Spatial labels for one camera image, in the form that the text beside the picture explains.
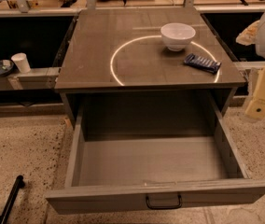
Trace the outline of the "grey top drawer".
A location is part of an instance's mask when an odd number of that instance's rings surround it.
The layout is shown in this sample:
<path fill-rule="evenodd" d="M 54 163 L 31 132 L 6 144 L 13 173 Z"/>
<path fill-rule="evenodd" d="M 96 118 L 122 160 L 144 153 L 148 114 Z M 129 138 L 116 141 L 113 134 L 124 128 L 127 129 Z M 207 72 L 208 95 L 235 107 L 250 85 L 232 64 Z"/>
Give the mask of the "grey top drawer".
<path fill-rule="evenodd" d="M 182 207 L 253 203 L 253 179 L 209 91 L 94 93 L 82 98 L 59 214 L 150 210 L 146 196 L 180 194 Z"/>

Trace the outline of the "grey drawer cabinet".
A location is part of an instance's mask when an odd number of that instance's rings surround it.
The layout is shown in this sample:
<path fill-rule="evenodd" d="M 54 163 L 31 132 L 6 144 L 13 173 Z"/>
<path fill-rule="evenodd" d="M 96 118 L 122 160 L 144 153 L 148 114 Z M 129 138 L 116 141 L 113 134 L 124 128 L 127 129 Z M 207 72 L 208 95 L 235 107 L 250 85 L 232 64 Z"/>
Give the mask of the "grey drawer cabinet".
<path fill-rule="evenodd" d="M 161 40 L 171 22 L 191 25 L 196 35 L 174 52 Z M 221 62 L 216 74 L 184 64 L 190 54 Z M 66 114 L 77 119 L 78 97 L 88 91 L 211 89 L 221 111 L 244 79 L 193 7 L 117 8 L 80 12 L 55 90 Z"/>

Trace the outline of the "blue snack packet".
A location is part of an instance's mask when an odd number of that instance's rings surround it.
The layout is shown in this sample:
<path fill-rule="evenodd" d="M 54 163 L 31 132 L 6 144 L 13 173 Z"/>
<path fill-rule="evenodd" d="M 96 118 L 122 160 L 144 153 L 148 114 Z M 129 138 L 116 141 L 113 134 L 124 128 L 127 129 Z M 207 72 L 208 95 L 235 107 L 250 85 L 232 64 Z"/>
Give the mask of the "blue snack packet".
<path fill-rule="evenodd" d="M 221 66 L 221 62 L 216 62 L 214 60 L 204 58 L 199 55 L 190 53 L 185 59 L 184 64 L 193 68 L 197 68 L 212 74 L 216 74 Z"/>

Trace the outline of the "white ceramic bowl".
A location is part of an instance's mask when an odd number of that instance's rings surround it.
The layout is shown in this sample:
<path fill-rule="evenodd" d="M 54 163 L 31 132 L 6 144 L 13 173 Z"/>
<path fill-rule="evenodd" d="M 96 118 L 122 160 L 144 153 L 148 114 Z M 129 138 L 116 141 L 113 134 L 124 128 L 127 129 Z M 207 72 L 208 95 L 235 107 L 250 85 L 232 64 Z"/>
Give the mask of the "white ceramic bowl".
<path fill-rule="evenodd" d="M 190 44 L 196 31 L 185 23 L 167 23 L 160 28 L 161 38 L 167 49 L 180 51 Z"/>

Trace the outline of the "white paper cup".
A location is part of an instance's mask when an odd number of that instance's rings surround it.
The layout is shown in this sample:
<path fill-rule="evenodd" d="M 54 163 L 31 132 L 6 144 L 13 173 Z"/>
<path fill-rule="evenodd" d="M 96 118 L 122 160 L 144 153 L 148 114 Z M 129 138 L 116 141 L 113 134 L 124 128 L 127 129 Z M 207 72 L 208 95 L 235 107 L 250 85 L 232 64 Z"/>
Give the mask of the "white paper cup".
<path fill-rule="evenodd" d="M 28 73 L 31 70 L 30 64 L 25 53 L 17 53 L 11 57 L 11 60 L 16 64 L 21 73 Z"/>

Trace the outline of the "dark round plate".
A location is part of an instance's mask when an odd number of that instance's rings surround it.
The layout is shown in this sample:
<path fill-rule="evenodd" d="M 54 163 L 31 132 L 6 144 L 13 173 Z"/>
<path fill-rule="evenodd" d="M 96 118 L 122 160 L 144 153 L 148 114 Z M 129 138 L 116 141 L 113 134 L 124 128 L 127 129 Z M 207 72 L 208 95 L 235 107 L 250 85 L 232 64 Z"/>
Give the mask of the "dark round plate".
<path fill-rule="evenodd" d="M 0 77 L 5 77 L 9 75 L 14 67 L 14 63 L 11 60 L 1 60 L 0 61 Z"/>

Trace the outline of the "black stand leg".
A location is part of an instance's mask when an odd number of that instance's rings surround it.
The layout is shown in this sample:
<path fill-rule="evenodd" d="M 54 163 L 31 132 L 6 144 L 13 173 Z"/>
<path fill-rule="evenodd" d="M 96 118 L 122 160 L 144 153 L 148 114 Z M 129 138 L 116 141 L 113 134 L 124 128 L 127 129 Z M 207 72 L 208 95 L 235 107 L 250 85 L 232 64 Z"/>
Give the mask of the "black stand leg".
<path fill-rule="evenodd" d="M 7 202 L 2 211 L 2 214 L 0 215 L 0 224 L 7 224 L 9 215 L 11 213 L 14 202 L 16 201 L 16 198 L 18 196 L 19 190 L 23 189 L 24 187 L 25 187 L 25 183 L 23 181 L 23 176 L 18 175 L 15 179 L 11 192 L 7 198 Z"/>

